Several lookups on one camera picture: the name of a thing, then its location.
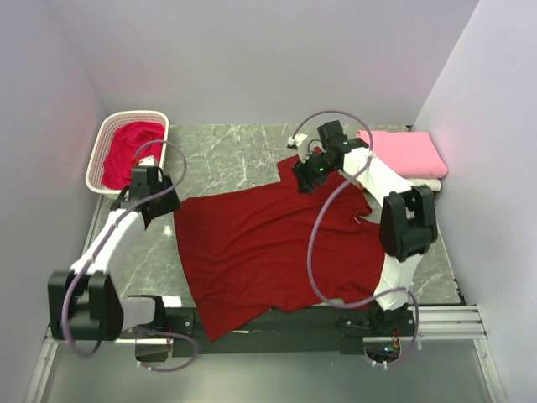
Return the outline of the dark red t shirt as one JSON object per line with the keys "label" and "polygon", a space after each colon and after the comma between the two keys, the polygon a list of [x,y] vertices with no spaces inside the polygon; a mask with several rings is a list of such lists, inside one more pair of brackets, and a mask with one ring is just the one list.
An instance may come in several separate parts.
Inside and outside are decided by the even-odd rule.
{"label": "dark red t shirt", "polygon": [[360,301],[376,289],[384,253],[363,193],[348,186],[329,206],[306,257],[315,219],[343,184],[331,174],[312,194],[298,192],[294,158],[280,179],[216,196],[191,197],[174,214],[180,261],[210,340],[276,308],[297,311],[322,297]]}

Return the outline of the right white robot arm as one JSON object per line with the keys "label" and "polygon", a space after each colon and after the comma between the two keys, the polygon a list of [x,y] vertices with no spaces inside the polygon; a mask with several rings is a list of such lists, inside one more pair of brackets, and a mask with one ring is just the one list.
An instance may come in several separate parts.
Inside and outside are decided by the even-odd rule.
{"label": "right white robot arm", "polygon": [[373,295],[359,302],[345,303],[343,308],[368,306],[365,328],[379,335],[396,327],[418,326],[419,313],[408,304],[415,300],[410,288],[414,273],[430,246],[438,238],[435,198],[428,186],[416,186],[398,175],[373,152],[372,131],[367,138],[348,138],[339,121],[317,129],[321,151],[310,146],[313,139],[293,132],[287,140],[289,149],[299,160],[292,168],[301,193],[312,193],[328,175],[339,172],[345,180],[327,198],[315,219],[307,247],[306,268],[313,281],[315,238],[329,206],[350,185],[360,185],[380,204],[379,241],[384,251],[383,268]]}

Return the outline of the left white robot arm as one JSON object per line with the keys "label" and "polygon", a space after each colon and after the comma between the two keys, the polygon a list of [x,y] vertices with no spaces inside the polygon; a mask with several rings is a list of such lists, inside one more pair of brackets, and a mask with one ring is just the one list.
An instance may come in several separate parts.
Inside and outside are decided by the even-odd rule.
{"label": "left white robot arm", "polygon": [[49,277],[50,331],[56,340],[114,341],[133,327],[156,338],[167,329],[161,296],[122,298],[112,281],[149,224],[180,209],[175,184],[158,166],[137,166],[132,174],[93,244],[68,270]]}

